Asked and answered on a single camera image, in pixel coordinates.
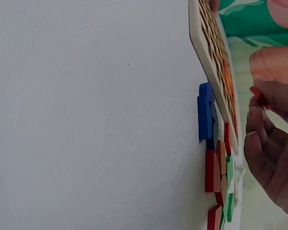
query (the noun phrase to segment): white surface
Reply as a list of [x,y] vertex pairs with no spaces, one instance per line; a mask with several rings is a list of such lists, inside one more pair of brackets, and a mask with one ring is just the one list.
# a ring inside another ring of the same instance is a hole
[[0,1],[0,230],[206,229],[188,19],[187,0]]

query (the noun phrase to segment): finger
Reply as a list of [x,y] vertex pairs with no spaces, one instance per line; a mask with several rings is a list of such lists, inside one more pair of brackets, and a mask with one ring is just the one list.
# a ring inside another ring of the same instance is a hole
[[250,99],[249,108],[251,107],[258,107],[262,109],[264,118],[264,129],[267,133],[268,138],[278,144],[280,147],[284,147],[286,142],[288,141],[288,133],[275,127],[273,122],[267,116],[263,106],[260,104],[256,97],[252,97]]
[[219,5],[220,5],[220,0],[210,0],[210,7],[214,15],[217,15],[217,12],[219,10]]
[[256,132],[246,135],[244,155],[250,172],[264,189],[267,188],[274,170],[262,152],[260,140]]
[[263,93],[272,110],[288,121],[288,85],[256,79],[254,86]]
[[260,140],[262,151],[270,160],[273,166],[276,166],[277,160],[282,152],[282,148],[268,138],[268,134],[264,128],[264,118],[261,108],[251,107],[248,113],[246,124],[246,133],[255,131]]
[[267,187],[267,193],[276,201],[279,191],[284,184],[288,181],[288,144],[285,146],[281,157],[277,163],[275,173]]

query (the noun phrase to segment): orange puzzle piece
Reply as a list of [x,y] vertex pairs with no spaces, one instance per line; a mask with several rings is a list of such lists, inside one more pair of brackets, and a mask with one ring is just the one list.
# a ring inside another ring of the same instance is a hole
[[231,136],[230,136],[229,123],[224,124],[224,142],[226,153],[228,156],[231,156]]
[[226,149],[225,143],[221,140],[217,140],[216,144],[216,156],[219,162],[220,174],[226,174]]
[[222,206],[214,206],[208,211],[207,230],[219,230],[222,219]]
[[206,150],[205,192],[216,193],[221,191],[220,169],[214,150]]
[[221,179],[221,191],[219,193],[216,193],[216,203],[218,205],[225,204],[226,192],[227,192],[227,178],[225,175],[223,175]]
[[254,86],[250,88],[250,91],[254,94],[254,96],[257,98],[257,100],[266,108],[271,109],[271,105],[267,101],[267,99],[264,97],[264,95]]

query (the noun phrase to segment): puzzle piece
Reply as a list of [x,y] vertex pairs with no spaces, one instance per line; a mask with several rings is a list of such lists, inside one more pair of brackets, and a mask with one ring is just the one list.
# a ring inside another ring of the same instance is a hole
[[206,96],[197,97],[199,140],[210,139],[212,135],[212,117]]
[[214,206],[208,211],[207,230],[219,230],[222,217],[222,206]]
[[213,102],[210,102],[210,111],[211,111],[212,120],[216,122],[217,126],[219,126],[219,119],[217,117],[216,105]]
[[214,122],[212,136],[210,139],[206,140],[206,149],[216,150],[218,134],[219,134],[219,128],[216,125],[216,123]]
[[257,100],[267,109],[271,109],[271,105],[267,101],[267,99],[264,97],[264,95],[254,86],[250,88],[250,91],[254,94],[254,96],[257,98]]
[[224,204],[223,210],[222,210],[222,216],[224,218],[224,221],[226,221],[226,219],[227,219],[228,206],[229,206],[229,196],[228,196],[228,192],[226,191],[225,204]]
[[218,140],[216,144],[216,156],[219,162],[220,174],[224,175],[226,174],[226,149],[225,143],[221,140]]
[[229,194],[228,199],[229,201],[228,201],[227,221],[231,222],[234,213],[234,194],[233,193]]
[[209,82],[200,84],[200,96],[206,96],[209,102],[215,102],[215,95]]
[[231,155],[231,136],[230,136],[230,126],[229,123],[224,124],[224,142],[226,153],[228,156]]
[[225,217],[222,211],[220,230],[225,230]]
[[234,176],[234,166],[233,166],[233,158],[232,156],[227,156],[226,157],[226,176],[227,176],[227,188],[230,187],[231,185],[231,180]]
[[221,179],[221,191],[216,193],[216,203],[218,205],[224,205],[227,193],[227,179],[226,176],[223,175]]
[[216,157],[216,152],[206,150],[206,176],[205,176],[205,192],[216,193],[221,191],[220,170]]

